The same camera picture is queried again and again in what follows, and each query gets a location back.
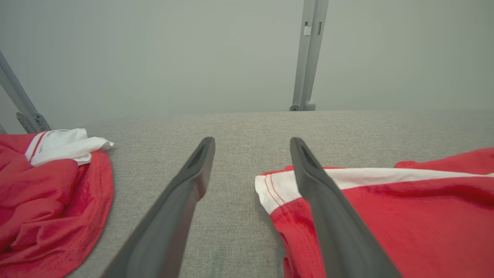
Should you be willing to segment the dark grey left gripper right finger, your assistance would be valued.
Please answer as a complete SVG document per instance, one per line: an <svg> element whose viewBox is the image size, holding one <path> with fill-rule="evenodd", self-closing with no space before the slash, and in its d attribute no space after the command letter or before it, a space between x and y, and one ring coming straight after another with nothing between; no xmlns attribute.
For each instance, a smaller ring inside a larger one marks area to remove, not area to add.
<svg viewBox="0 0 494 278"><path fill-rule="evenodd" d="M328 278L402 275L342 191L299 137L290 140L298 191L310 204Z"/></svg>

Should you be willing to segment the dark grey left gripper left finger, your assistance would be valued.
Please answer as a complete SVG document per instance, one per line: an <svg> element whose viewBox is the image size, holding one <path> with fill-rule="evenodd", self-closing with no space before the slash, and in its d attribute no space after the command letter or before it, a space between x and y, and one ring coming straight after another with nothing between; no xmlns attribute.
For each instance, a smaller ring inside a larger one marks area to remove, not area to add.
<svg viewBox="0 0 494 278"><path fill-rule="evenodd" d="M104 278L177 278L196 204L204 197L215 157L215 139L205 137L170 181Z"/></svg>

